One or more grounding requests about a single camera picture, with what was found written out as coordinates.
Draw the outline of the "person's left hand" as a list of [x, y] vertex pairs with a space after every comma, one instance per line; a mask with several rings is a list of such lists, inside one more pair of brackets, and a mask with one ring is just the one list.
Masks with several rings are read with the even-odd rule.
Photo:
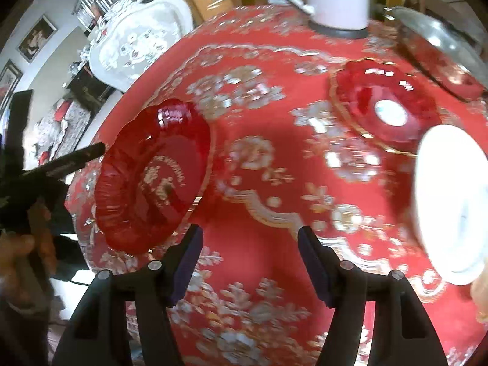
[[47, 311], [52, 298], [50, 277], [56, 272], [56, 250], [50, 211], [38, 198], [27, 211], [29, 234], [1, 234], [1, 296], [21, 313]]

